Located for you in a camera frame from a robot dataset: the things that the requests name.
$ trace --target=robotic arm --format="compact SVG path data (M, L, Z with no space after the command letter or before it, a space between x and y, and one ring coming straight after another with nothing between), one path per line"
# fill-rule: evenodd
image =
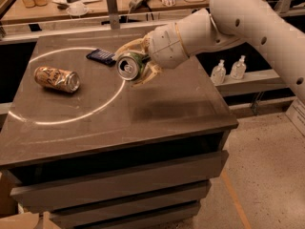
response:
M162 68L174 69L191 55L247 42L305 102L302 31L280 18L265 0L211 0L210 11L199 10L121 47L114 57L121 77L144 84Z

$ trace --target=cell phone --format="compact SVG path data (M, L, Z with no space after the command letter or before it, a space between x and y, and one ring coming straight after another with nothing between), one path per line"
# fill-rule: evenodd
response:
M86 57L109 66L115 63L115 61L112 59L114 57L114 53L105 50L94 50L87 54Z

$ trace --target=concrete floor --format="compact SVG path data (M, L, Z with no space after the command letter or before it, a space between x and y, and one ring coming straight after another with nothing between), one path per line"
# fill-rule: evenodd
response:
M305 138L283 108L265 107L237 111L229 159L198 215L150 229L305 228Z

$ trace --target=brown table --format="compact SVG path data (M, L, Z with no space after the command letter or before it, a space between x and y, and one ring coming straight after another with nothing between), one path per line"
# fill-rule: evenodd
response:
M119 14L127 14L129 11L129 3L131 0L117 0L117 7ZM206 8L210 0L176 0L173 7L162 5L161 0L150 0L148 2L152 11L164 10L184 10L191 8ZM87 4L89 12L82 18L104 16L108 15L108 8L106 0L93 2ZM136 12L149 12L146 8L140 8ZM70 16L65 10L59 10L57 4L49 2L47 6L25 8L22 0L16 0L9 8L6 14L2 17L1 23L3 25L11 25L18 23L36 23L42 21L70 19Z
M40 37L0 135L11 196L62 227L143 228L195 215L237 121L195 57L133 88L88 60L152 28ZM78 72L75 94L35 83L38 66Z

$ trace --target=soda can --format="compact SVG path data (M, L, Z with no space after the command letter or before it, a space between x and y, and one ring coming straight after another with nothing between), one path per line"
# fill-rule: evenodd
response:
M116 60L119 75L124 80L135 80L142 72L143 56L135 52L124 52Z
M46 88L74 93L80 85L78 74L49 66L38 67L34 72L35 81Z

